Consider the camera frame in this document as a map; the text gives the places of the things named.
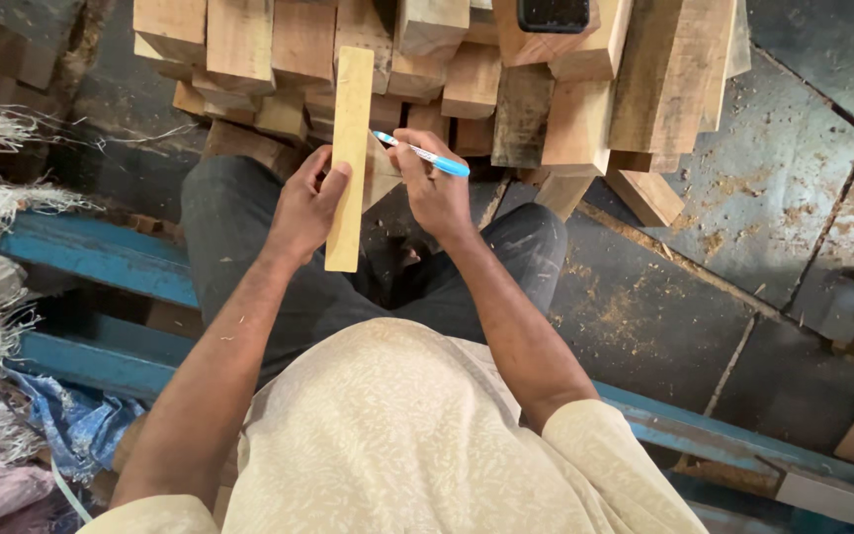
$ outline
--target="stack of wooden blocks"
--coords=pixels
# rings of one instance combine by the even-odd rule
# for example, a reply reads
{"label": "stack of wooden blocks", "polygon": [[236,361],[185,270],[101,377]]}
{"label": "stack of wooden blocks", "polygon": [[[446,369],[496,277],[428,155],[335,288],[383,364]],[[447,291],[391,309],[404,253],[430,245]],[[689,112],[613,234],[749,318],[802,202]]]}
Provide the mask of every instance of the stack of wooden blocks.
{"label": "stack of wooden blocks", "polygon": [[367,48],[369,126],[431,130],[541,188],[567,218],[602,176],[646,225],[749,68],[745,0],[591,0],[580,34],[520,30],[516,0],[135,0],[135,49],[173,104],[293,146],[330,141],[342,46]]}

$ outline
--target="person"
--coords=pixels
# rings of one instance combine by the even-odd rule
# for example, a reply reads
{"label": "person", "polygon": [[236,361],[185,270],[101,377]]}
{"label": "person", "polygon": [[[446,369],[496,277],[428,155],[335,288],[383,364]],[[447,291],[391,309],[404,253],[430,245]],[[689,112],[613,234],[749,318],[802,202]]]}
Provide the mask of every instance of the person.
{"label": "person", "polygon": [[465,162],[432,133],[394,136],[414,217],[444,252],[398,276],[391,310],[325,271],[353,172],[319,179],[331,146],[284,185],[246,158],[187,176],[207,330],[84,532],[216,532],[237,438],[223,532],[706,532],[544,317],[563,222],[526,204],[477,232],[467,179],[410,143]]}

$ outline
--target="man's right hand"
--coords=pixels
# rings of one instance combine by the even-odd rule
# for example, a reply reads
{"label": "man's right hand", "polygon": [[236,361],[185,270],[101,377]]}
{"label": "man's right hand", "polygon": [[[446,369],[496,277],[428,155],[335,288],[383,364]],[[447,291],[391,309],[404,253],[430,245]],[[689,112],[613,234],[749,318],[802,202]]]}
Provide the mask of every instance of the man's right hand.
{"label": "man's right hand", "polygon": [[399,128],[394,130],[394,137],[400,144],[388,148],[387,153],[400,168],[407,185],[414,219],[444,248],[448,248],[452,240],[474,237],[477,231],[470,220],[467,178],[433,168],[411,150],[411,144],[459,164],[467,163],[450,151],[433,132]]}

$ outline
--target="man's left arm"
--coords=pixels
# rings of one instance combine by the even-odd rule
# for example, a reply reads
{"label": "man's left arm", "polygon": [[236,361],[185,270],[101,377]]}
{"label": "man's left arm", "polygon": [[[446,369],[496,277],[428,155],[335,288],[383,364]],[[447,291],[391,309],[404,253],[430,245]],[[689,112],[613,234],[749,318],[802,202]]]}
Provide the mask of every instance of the man's left arm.
{"label": "man's left arm", "polygon": [[351,176],[340,163],[318,181],[330,157],[330,145],[319,148],[286,183],[262,252],[151,409],[111,508],[186,494],[213,509],[286,287],[325,242]]}

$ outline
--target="shirt sleeve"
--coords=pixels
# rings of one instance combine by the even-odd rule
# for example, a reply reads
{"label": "shirt sleeve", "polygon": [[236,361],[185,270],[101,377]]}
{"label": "shirt sleeve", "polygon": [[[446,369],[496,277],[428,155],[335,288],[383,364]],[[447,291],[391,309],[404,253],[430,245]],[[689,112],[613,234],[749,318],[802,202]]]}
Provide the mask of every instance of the shirt sleeve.
{"label": "shirt sleeve", "polygon": [[707,533],[614,407],[593,399],[566,404],[546,421],[542,437],[631,531]]}
{"label": "shirt sleeve", "polygon": [[218,534],[219,528],[202,501],[193,495],[158,495],[109,510],[81,534]]}

